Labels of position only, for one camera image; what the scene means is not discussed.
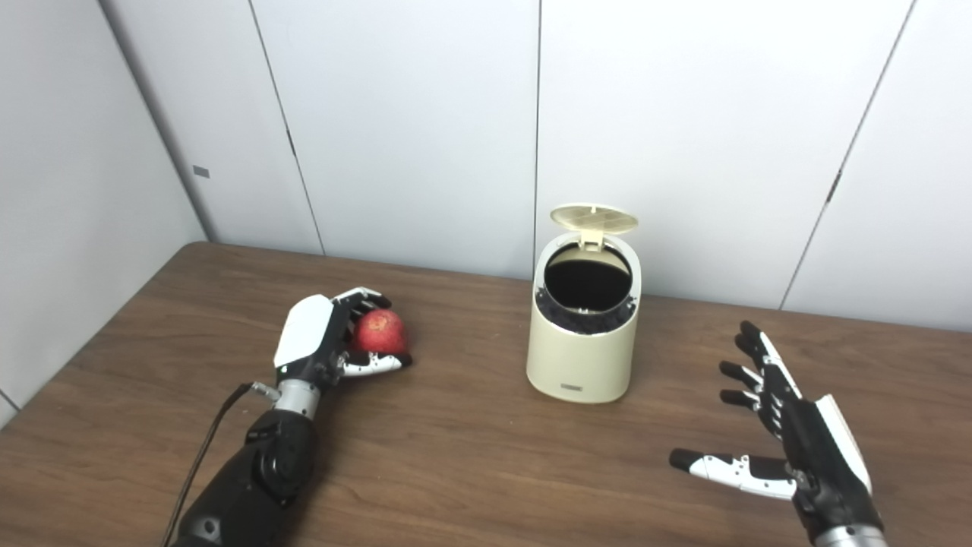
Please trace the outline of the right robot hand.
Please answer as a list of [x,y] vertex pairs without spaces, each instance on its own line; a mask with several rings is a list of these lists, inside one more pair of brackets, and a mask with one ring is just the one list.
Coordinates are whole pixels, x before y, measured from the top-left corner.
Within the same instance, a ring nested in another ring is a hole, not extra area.
[[835,398],[805,398],[763,329],[744,320],[734,342],[753,367],[722,361],[742,384],[720,400],[749,409],[781,442],[781,458],[673,449],[669,464],[747,494],[790,501],[813,546],[885,546],[885,527],[860,447]]

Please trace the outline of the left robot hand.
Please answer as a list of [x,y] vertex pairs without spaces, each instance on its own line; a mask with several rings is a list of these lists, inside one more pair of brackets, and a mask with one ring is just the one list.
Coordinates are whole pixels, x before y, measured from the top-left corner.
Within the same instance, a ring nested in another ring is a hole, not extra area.
[[353,349],[353,335],[370,311],[391,308],[385,295],[355,287],[336,297],[312,295],[289,309],[273,357],[275,381],[305,381],[327,389],[340,378],[374,376],[412,365],[409,353]]

